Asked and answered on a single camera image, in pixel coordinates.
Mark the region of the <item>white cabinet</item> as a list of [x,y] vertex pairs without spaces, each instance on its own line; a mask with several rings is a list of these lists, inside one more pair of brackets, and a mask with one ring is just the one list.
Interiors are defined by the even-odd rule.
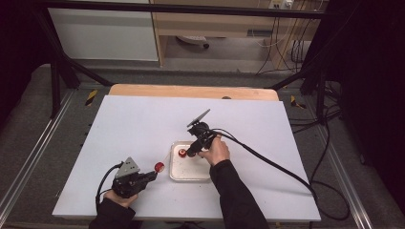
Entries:
[[73,59],[157,61],[150,12],[49,9],[66,54]]

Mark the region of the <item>white power strip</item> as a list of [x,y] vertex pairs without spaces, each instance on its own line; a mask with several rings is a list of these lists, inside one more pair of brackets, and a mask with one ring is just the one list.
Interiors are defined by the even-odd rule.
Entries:
[[294,0],[269,0],[268,7],[274,10],[291,10]]

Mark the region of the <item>black metal frame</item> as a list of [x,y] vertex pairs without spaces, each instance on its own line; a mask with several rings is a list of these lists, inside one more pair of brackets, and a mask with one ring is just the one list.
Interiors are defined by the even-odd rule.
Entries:
[[326,19],[337,16],[336,12],[302,11],[302,10],[260,10],[253,8],[232,8],[214,6],[192,6],[173,4],[144,4],[144,3],[119,3],[119,2],[96,2],[74,0],[36,0],[32,5],[34,14],[42,31],[46,34],[51,48],[51,80],[53,95],[53,110],[51,118],[61,110],[60,83],[62,77],[68,88],[76,89],[80,81],[74,70],[84,73],[103,86],[113,86],[110,82],[96,73],[75,62],[67,55],[59,41],[53,23],[45,17],[48,8],[69,10],[109,10],[109,11],[139,11],[158,13],[182,13],[182,14],[214,14],[232,16],[273,17],[273,18],[304,18]]

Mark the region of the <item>person's left hand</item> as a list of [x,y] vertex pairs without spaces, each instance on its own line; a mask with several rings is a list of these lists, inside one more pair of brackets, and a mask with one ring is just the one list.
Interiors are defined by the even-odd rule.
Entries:
[[122,198],[118,196],[113,190],[109,190],[103,195],[103,197],[110,199],[114,203],[124,208],[129,208],[132,205],[132,203],[138,198],[138,195],[133,195],[129,198]]

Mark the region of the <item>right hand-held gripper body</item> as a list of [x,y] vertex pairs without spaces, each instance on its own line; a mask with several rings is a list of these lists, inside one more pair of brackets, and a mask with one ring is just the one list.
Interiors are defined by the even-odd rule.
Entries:
[[212,143],[212,140],[216,137],[217,133],[209,128],[209,126],[205,123],[202,122],[202,119],[210,112],[209,109],[207,109],[205,112],[200,114],[198,117],[193,119],[188,125],[187,125],[187,132],[191,135],[193,135],[196,140],[199,140],[203,146],[204,149],[209,149]]

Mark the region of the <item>aluminium floor rail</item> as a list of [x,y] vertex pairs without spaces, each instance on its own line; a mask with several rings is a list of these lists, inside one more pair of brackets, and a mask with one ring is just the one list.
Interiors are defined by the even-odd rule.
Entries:
[[0,201],[0,224],[4,224],[7,220],[13,206],[15,205],[15,202],[21,195],[26,183],[32,175],[34,168],[36,167],[36,164],[39,162],[44,151],[46,150],[49,142],[53,137],[54,132],[56,131],[62,118],[67,112],[75,94],[76,90],[68,90],[65,93],[61,101],[60,110],[56,113],[55,117],[51,118],[50,121],[47,123],[46,128],[35,142],[34,147],[32,148],[28,158],[24,162],[16,178],[11,184],[11,187]]
[[358,229],[373,229],[373,224],[365,210],[359,195],[357,194],[352,180],[346,171],[342,160],[339,158],[334,145],[332,144],[330,134],[326,126],[318,126],[317,130],[327,149],[330,166],[334,172],[340,189],[348,201],[352,217]]

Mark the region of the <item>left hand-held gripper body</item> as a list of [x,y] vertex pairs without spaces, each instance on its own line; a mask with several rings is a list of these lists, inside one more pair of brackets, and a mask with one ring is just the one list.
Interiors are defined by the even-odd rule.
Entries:
[[115,174],[112,189],[121,198],[130,198],[146,187],[147,175],[141,174],[136,162],[128,157]]

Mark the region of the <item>wooden desk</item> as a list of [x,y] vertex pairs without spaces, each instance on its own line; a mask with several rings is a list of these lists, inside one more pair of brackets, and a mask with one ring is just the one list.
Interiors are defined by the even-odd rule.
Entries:
[[[308,11],[314,0],[294,0],[292,10]],[[273,10],[269,0],[151,0],[153,4],[214,6]],[[165,63],[167,40],[173,36],[205,38],[251,38],[269,53],[277,70],[285,66],[288,47],[293,41],[313,39],[320,21],[304,18],[273,18],[214,14],[152,14],[161,64]]]

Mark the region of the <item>person's right hand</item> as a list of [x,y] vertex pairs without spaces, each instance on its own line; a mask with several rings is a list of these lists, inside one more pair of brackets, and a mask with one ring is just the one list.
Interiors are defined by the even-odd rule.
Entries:
[[230,153],[228,147],[222,138],[217,135],[211,143],[210,148],[207,151],[201,151],[198,153],[198,156],[207,160],[207,162],[215,166],[216,164],[230,159]]

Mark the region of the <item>wooden table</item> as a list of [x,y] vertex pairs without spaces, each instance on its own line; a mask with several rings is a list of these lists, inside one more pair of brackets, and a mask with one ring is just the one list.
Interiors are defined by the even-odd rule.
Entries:
[[244,87],[200,87],[176,85],[143,85],[116,84],[111,87],[109,95],[130,96],[164,96],[191,98],[229,98],[244,100],[278,101],[279,96],[274,90],[252,89]]

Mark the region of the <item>square metal tray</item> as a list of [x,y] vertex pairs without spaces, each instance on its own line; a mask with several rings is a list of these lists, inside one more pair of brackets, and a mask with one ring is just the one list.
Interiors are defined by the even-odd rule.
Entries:
[[200,156],[180,156],[192,141],[176,141],[172,144],[169,160],[169,176],[180,182],[207,182],[210,180],[209,163]]

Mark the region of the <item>office chair base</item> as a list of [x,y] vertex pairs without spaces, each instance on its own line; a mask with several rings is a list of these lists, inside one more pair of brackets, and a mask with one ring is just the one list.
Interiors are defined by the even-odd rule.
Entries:
[[209,44],[204,36],[178,36],[178,39],[188,44],[202,46],[204,49],[209,48]]

